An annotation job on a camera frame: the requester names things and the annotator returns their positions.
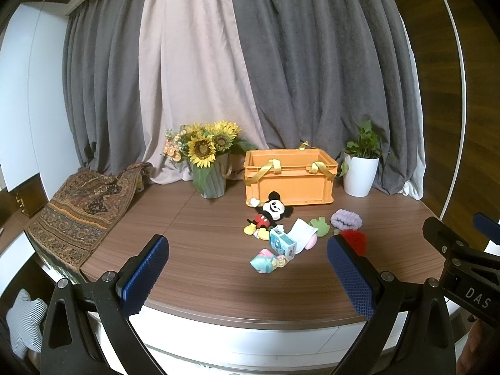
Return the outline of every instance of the gray curtain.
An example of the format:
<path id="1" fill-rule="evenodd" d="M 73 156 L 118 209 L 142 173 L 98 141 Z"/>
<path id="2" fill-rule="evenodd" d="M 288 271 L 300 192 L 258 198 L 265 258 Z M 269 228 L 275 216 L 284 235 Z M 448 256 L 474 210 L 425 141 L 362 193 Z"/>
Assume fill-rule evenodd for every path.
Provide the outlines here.
<path id="1" fill-rule="evenodd" d="M 370 118 L 384 156 L 375 186 L 400 191 L 417 165 L 417 98 L 394 0 L 233 0 L 270 148 L 303 141 L 337 160 Z"/>
<path id="2" fill-rule="evenodd" d="M 71 13 L 63 57 L 69 126 L 82 166 L 118 174 L 141 161 L 138 45 L 144 0 L 86 0 Z"/>

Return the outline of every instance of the mickey mouse plush toy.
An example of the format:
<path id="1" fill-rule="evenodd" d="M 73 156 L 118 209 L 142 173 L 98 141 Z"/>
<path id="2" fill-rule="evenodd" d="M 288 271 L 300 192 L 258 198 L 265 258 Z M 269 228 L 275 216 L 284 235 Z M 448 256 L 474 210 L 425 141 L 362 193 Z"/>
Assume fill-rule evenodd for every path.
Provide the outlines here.
<path id="1" fill-rule="evenodd" d="M 250 199 L 250 205 L 257 210 L 257 215 L 250 221 L 243 232 L 247 235 L 253 235 L 258 230 L 258 237 L 263 240 L 269 240 L 269 229 L 276 227 L 276 222 L 283 217 L 289 217 L 293 211 L 293 207 L 285 206 L 279 200 L 279 193 L 272 191 L 269 193 L 269 200 L 261 206 L 261 202 L 256 198 Z"/>

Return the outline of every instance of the yellow shoe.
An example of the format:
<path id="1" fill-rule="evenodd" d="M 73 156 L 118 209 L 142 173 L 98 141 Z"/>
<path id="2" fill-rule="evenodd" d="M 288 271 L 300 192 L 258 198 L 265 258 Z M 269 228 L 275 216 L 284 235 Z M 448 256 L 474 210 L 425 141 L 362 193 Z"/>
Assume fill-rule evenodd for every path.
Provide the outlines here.
<path id="1" fill-rule="evenodd" d="M 250 223 L 243 229 L 243 232 L 246 235 L 252 235 L 253 233 L 255 233 L 256 228 L 257 226 L 254 223 Z"/>
<path id="2" fill-rule="evenodd" d="M 263 239 L 264 241 L 269 241 L 269 231 L 267 231 L 265 228 L 259 228 L 257 235 L 260 239 Z"/>

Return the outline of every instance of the mickey mouse ear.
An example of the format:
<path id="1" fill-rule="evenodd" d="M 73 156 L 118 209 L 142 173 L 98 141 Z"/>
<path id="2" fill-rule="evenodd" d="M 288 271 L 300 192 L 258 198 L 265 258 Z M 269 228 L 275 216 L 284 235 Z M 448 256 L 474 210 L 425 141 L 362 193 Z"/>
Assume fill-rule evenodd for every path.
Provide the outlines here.
<path id="1" fill-rule="evenodd" d="M 269 193 L 269 200 L 279 200 L 279 193 L 276 191 Z"/>

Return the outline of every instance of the wooden table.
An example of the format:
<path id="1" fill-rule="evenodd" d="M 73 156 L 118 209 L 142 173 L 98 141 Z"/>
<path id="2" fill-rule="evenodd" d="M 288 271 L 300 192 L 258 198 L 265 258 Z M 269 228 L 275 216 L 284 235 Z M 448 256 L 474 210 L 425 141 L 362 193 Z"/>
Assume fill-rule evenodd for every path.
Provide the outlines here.
<path id="1" fill-rule="evenodd" d="M 146 305 L 206 323 L 256 329 L 324 328 L 363 321 L 356 314 L 326 257 L 330 235 L 319 238 L 286 267 L 259 274 L 250 260 L 268 243 L 243 233 L 255 210 L 245 205 L 244 183 L 228 182 L 218 199 L 202 198 L 190 182 L 152 185 L 83 265 L 96 279 L 118 270 L 155 233 L 170 244 L 170 259 Z M 423 283 L 439 278 L 443 257 L 423 239 L 431 211 L 403 195 L 375 189 L 365 198 L 333 190 L 328 205 L 297 206 L 281 221 L 291 229 L 297 218 L 328 221 L 339 208 L 358 213 L 367 234 L 367 258 L 399 280 Z"/>

